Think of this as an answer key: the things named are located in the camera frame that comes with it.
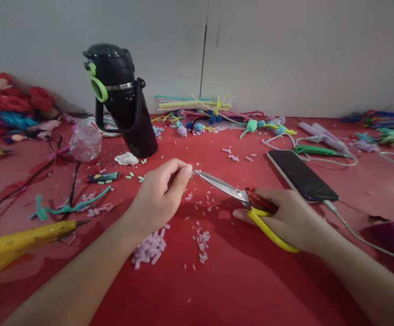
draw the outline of left hand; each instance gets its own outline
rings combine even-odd
[[[192,165],[173,158],[146,174],[134,202],[123,216],[146,237],[162,228],[178,210]]]

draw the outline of scissors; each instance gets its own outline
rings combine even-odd
[[[276,235],[266,224],[262,221],[260,216],[272,216],[278,210],[278,207],[274,204],[267,202],[266,200],[260,198],[258,195],[254,193],[253,189],[246,188],[245,190],[239,190],[235,187],[231,186],[230,184],[201,171],[195,171],[199,176],[203,179],[208,181],[211,185],[215,186],[216,188],[220,189],[221,191],[225,192],[226,194],[236,198],[239,200],[247,209],[247,215],[250,217],[254,223],[270,238],[277,246],[280,248],[291,252],[297,253],[300,250],[291,246],[290,244],[284,242],[278,235]],[[250,198],[256,201],[257,203],[264,206],[268,211],[261,211],[257,208],[254,208],[250,204]]]

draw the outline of yellow scissors handle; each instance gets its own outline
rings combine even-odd
[[[260,216],[271,216],[268,212],[258,210],[257,208],[251,207],[251,210],[247,212],[249,218],[251,218],[254,223],[270,238],[277,246],[280,248],[291,252],[297,253],[300,249],[291,246],[290,244],[284,242],[282,239],[279,238],[266,224],[262,221]]]

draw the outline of bottle handle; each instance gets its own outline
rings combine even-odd
[[[137,115],[138,115],[138,108],[141,106],[141,95],[143,94],[142,89],[146,86],[146,83],[143,79],[137,78],[136,81],[136,106],[137,106]],[[96,125],[99,127],[100,130],[108,132],[108,133],[128,133],[130,129],[107,129],[103,124],[103,103],[99,101],[96,97]]]

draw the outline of white wall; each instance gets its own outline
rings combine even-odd
[[[394,104],[394,0],[211,0],[202,96],[339,117]]]
[[[82,51],[115,43],[155,112],[156,93],[199,93],[208,13],[204,97],[229,91],[237,111],[296,116],[394,104],[394,0],[207,1],[0,0],[0,72],[93,111]]]
[[[156,93],[199,93],[206,6],[206,0],[0,0],[0,72],[51,91],[64,110],[94,111],[82,51],[115,43],[130,50],[154,112]]]

